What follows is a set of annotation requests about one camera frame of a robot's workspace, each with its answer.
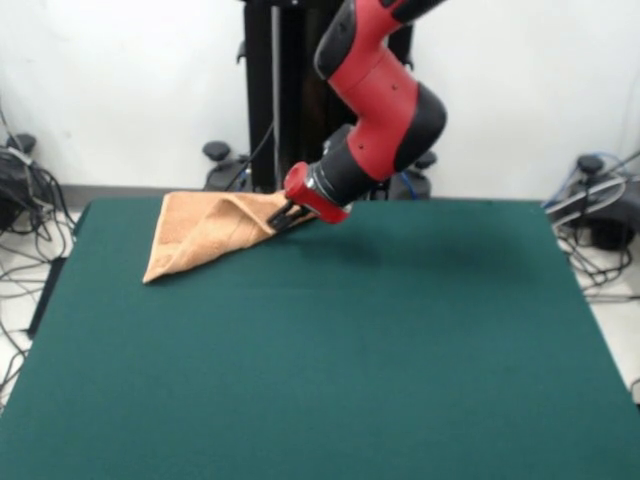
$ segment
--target floor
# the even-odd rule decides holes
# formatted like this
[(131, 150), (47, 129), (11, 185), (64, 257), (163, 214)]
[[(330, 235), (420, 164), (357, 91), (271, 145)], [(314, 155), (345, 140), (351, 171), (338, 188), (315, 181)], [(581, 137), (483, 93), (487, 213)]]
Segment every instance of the floor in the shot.
[[(59, 255), (63, 249), (68, 253), (71, 250), (71, 240), (68, 234), (64, 235), (63, 240), (63, 237), (60, 237), (53, 228), (51, 231), (55, 232), (52, 234), (54, 237), (52, 241), (41, 242), (38, 245), (41, 253), (51, 258)], [(0, 245), (34, 258), (41, 256), (41, 253), (36, 250), (33, 237), (3, 235), (0, 238)], [(632, 246), (632, 251), (638, 260), (619, 281), (607, 287), (603, 293), (640, 294), (640, 241)], [(615, 256), (598, 251), (590, 251), (588, 255), (594, 262), (602, 266), (614, 264), (616, 261)], [(27, 355), (31, 342), (22, 330), (28, 328), (31, 323), (40, 297), (38, 290), (43, 287), (43, 281), (47, 277), (49, 267), (48, 265), (39, 265), (16, 271), (11, 275), (13, 281), (7, 281), (8, 278), (3, 278), (2, 275), (12, 269), (34, 263), (36, 263), (34, 259), (0, 249), (0, 318), (11, 338)], [(592, 309), (618, 365), (622, 381), (629, 388), (634, 382), (640, 380), (640, 301), (623, 304), (598, 304), (592, 305)], [(16, 352), (16, 348), (9, 342), (7, 336), (0, 332), (0, 384), (12, 358), (14, 359), (12, 373), (22, 364), (22, 357)], [(14, 381), (2, 392), (0, 409), (3, 404), (7, 403), (13, 384)], [(631, 395), (636, 403), (640, 404), (640, 384), (633, 390)]]

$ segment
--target white floor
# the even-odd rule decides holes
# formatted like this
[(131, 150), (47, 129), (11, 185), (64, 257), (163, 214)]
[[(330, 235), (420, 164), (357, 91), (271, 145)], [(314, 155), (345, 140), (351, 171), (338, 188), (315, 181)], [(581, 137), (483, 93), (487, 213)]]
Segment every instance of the white floor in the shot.
[[(38, 256), (33, 237), (23, 238), (15, 235), (5, 235), (0, 238), (0, 245)], [(51, 244), (43, 243), (41, 250), (45, 255), (53, 257), (60, 253), (61, 248), (62, 242), (58, 238)], [(640, 241), (634, 244), (633, 251), (638, 260), (618, 282), (607, 288), (607, 293), (640, 294)], [(607, 262), (615, 263), (615, 258), (612, 259), (610, 256), (600, 252), (591, 251), (589, 256), (596, 262), (602, 262), (603, 265), (607, 264)], [(0, 270), (2, 271), (32, 263), (34, 263), (32, 260), (0, 250)], [(40, 294), (33, 293), (16, 299), (6, 299), (4, 296), (23, 294), (25, 293), (24, 289), (42, 288), (42, 283), (26, 282), (46, 279), (47, 271), (48, 266), (44, 265), (16, 272), (12, 275), (12, 279), (25, 281), (25, 283), (21, 284), (22, 286), (0, 281), (0, 316), (5, 327), (10, 332), (24, 330), (29, 327)], [(634, 382), (640, 380), (640, 302), (594, 305), (592, 309), (618, 365), (622, 381), (627, 387), (630, 387)], [(29, 349), (30, 342), (26, 334), (14, 332), (11, 333), (11, 336), (20, 348), (23, 350)], [(15, 354), (15, 348), (9, 343), (6, 336), (0, 333), (0, 383), (2, 383), (9, 362)], [(13, 371), (21, 363), (21, 358), (16, 358)], [(12, 387), (13, 382), (2, 393), (0, 403), (7, 403)], [(640, 404), (640, 385), (636, 386), (632, 394), (635, 395), (636, 403)]]

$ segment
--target green table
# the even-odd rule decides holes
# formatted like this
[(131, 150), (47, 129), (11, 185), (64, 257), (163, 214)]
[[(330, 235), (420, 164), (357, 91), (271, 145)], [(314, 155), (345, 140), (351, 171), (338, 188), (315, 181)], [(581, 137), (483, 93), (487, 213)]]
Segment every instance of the green table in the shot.
[(160, 203), (85, 216), (3, 480), (640, 475), (640, 416), (535, 205), (357, 205), (145, 287)]

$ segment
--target orange towel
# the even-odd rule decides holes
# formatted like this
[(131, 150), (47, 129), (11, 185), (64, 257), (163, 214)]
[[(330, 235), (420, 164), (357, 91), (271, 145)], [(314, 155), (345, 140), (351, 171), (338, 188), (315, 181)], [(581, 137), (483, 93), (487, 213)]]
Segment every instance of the orange towel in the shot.
[(267, 219), (286, 203), (282, 192), (166, 195), (143, 282), (190, 270), (271, 238), (276, 232)]

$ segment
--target black cable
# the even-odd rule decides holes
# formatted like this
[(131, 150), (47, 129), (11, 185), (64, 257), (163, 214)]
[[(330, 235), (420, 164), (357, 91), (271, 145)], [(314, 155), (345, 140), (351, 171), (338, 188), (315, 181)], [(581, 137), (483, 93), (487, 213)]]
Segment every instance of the black cable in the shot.
[(607, 274), (613, 273), (613, 277), (608, 278), (609, 283), (614, 282), (622, 277), (624, 271), (627, 270), (627, 268), (629, 268), (633, 263), (633, 254), (631, 253), (631, 249), (626, 245), (629, 231), (630, 227), (628, 224), (626, 224), (624, 231), (622, 232), (622, 235), (620, 237), (620, 246), (618, 248), (620, 251), (619, 265), (616, 268), (606, 270)]
[[(7, 371), (4, 375), (4, 379), (2, 380), (2, 383), (0, 383), (0, 399), (3, 397), (6, 397), (7, 395), (2, 395), (2, 393), (4, 392), (4, 389), (7, 388), (7, 386), (15, 379), (17, 378), (18, 375), (20, 375), (20, 372), (22, 372), (22, 367), (24, 367), (24, 362), (27, 359), (26, 354), (29, 353), (29, 350), (25, 350), (24, 352), (22, 352), (22, 355), (20, 353), (16, 353), (13, 357), (11, 357), (11, 360), (9, 361), (9, 367), (7, 368)], [(13, 370), (13, 363), (16, 361), (16, 359), (22, 356), (22, 365), (20, 365), (20, 367), (18, 367), (18, 369), (11, 373), (11, 371)], [(5, 405), (0, 402), (0, 412), (2, 412), (2, 410), (5, 408)]]
[[(27, 333), (27, 330), (24, 328), (19, 328), (17, 330), (9, 330), (9, 333)], [(0, 332), (0, 338), (4, 337), (4, 332)]]
[(42, 237), (36, 233), (36, 236), (35, 236), (35, 238), (34, 238), (34, 240), (35, 240), (35, 249), (36, 249), (36, 252), (38, 252), (38, 254), (43, 258), (44, 263), (51, 263), (51, 262), (53, 261), (53, 259), (52, 259), (52, 258), (49, 258), (47, 255), (45, 255), (45, 254), (44, 254), (44, 252), (43, 252), (43, 251), (41, 250), (41, 248), (40, 248), (40, 242), (39, 242), (39, 240), (40, 240), (41, 238), (42, 238)]
[(20, 257), (28, 258), (29, 260), (35, 260), (36, 262), (42, 260), (41, 258), (38, 258), (35, 255), (29, 255), (28, 253), (24, 253), (24, 252), (21, 252), (19, 250), (15, 250), (13, 248), (9, 248), (9, 247), (7, 247), (5, 245), (2, 245), (1, 243), (0, 243), (0, 249), (4, 250), (6, 252), (9, 252), (9, 253), (13, 253), (14, 255), (18, 255)]
[(9, 227), (9, 229), (6, 231), (6, 233), (12, 233), (14, 235), (19, 235), (21, 237), (26, 237), (29, 235), (33, 235), (36, 233), (37, 230), (36, 227), (33, 226), (33, 224), (31, 225), (31, 230), (17, 230), (16, 227), (11, 226)]
[(226, 188), (224, 189), (225, 192), (228, 192), (231, 189), (231, 187), (233, 187), (233, 184), (236, 183), (236, 181), (238, 181), (238, 179), (244, 173), (246, 173), (246, 171), (249, 169), (249, 167), (251, 166), (255, 158), (258, 156), (258, 154), (262, 151), (264, 146), (267, 144), (267, 140), (269, 140), (269, 138), (271, 137), (271, 134), (273, 133), (273, 129), (274, 129), (274, 123), (271, 122), (271, 126), (267, 130), (267, 133), (264, 134), (264, 137), (262, 138), (260, 145), (258, 145), (258, 148), (256, 148), (255, 151), (251, 154), (245, 166), (233, 177), (233, 179), (226, 186)]
[(53, 237), (51, 236), (51, 233), (49, 233), (47, 224), (44, 221), (42, 222), (42, 225), (40, 225), (40, 228), (38, 228), (35, 233), (36, 233), (36, 238), (41, 238), (45, 242), (53, 241)]
[(11, 191), (10, 188), (3, 188), (2, 190), (0, 190), (0, 193), (2, 193), (3, 195), (7, 196), (7, 197), (11, 197), (10, 200), (14, 203), (17, 203), (20, 207), (24, 208), (27, 211), (35, 211), (36, 207), (33, 205), (29, 205), (27, 203), (25, 203), (25, 201), (23, 199), (21, 199), (20, 197), (18, 197), (13, 191)]
[(60, 209), (62, 210), (62, 213), (64, 214), (65, 219), (71, 224), (72, 227), (75, 227), (76, 222), (71, 216), (71, 214), (69, 213), (69, 208), (67, 207), (67, 202), (65, 201), (64, 195), (62, 193), (62, 188), (60, 187), (58, 180), (56, 180), (56, 178), (51, 174), (51, 172), (37, 165), (34, 165), (33, 169), (36, 172), (43, 174), (45, 177), (48, 177), (48, 181), (50, 182), (50, 185), (51, 185), (52, 199), (54, 200), (54, 208), (56, 207), (56, 204), (59, 203)]
[(587, 210), (589, 209), (589, 196), (591, 195), (591, 185), (586, 184), (586, 190), (584, 193), (584, 198), (582, 199), (582, 206), (580, 208), (580, 216), (576, 220), (576, 226), (573, 230), (573, 239), (576, 242), (576, 245), (580, 246), (580, 233), (583, 232), (583, 228), (587, 222)]
[(60, 240), (62, 240), (62, 250), (60, 251), (60, 255), (56, 257), (56, 259), (60, 259), (60, 258), (63, 258), (67, 253), (67, 237), (62, 231), (62, 228), (60, 227), (60, 222), (58, 221), (55, 215), (54, 215), (53, 223), (56, 226), (56, 230), (58, 231), (58, 234), (60, 235)]
[(22, 293), (16, 293), (15, 295), (0, 295), (0, 300), (15, 300), (18, 298), (26, 297), (27, 295), (35, 295), (40, 293), (44, 288), (38, 288), (36, 290), (25, 290)]
[(11, 333), (9, 333), (9, 331), (7, 330), (7, 328), (4, 326), (4, 322), (2, 321), (2, 316), (0, 315), (0, 330), (2, 330), (2, 333), (4, 334), (5, 337), (7, 337), (7, 340), (9, 340), (9, 343), (11, 343), (11, 345), (13, 345), (13, 348), (16, 349), (16, 351), (22, 355), (23, 357), (26, 356), (26, 353), (24, 350), (22, 350), (22, 348), (20, 348), (20, 345), (18, 345), (16, 343), (16, 341), (13, 339), (13, 337), (11, 336)]
[(620, 261), (617, 266), (602, 268), (593, 263), (585, 255), (579, 251), (579, 247), (593, 247), (593, 245), (581, 244), (580, 234), (574, 232), (572, 237), (559, 234), (558, 239), (568, 247), (568, 250), (563, 250), (567, 255), (571, 267), (586, 276), (589, 277), (591, 284), (584, 287), (583, 291), (585, 296), (590, 300), (598, 298), (596, 294), (590, 294), (589, 292), (596, 288), (601, 288), (607, 284), (610, 284), (619, 279), (624, 271), (633, 263), (633, 254), (629, 248), (625, 248), (624, 242), (620, 246)]
[(610, 173), (617, 172), (618, 170), (626, 167), (631, 162), (633, 162), (634, 160), (637, 160), (639, 158), (640, 158), (640, 150), (638, 150), (634, 154), (630, 155), (629, 157), (627, 157), (622, 162), (620, 162), (620, 163), (616, 164), (615, 166), (611, 167), (609, 170), (605, 170), (604, 173), (601, 174), (601, 176), (606, 176), (606, 175), (608, 175)]
[(42, 265), (48, 265), (49, 263), (50, 262), (47, 262), (47, 261), (41, 261), (38, 263), (32, 263), (30, 265), (20, 265), (19, 267), (10, 268), (9, 270), (6, 270), (2, 274), (0, 274), (0, 280), (10, 277), (15, 272), (21, 272), (23, 270), (29, 270), (31, 268), (41, 267)]
[(46, 280), (39, 280), (36, 278), (11, 278), (10, 280), (3, 278), (0, 280), (0, 283), (47, 283)]

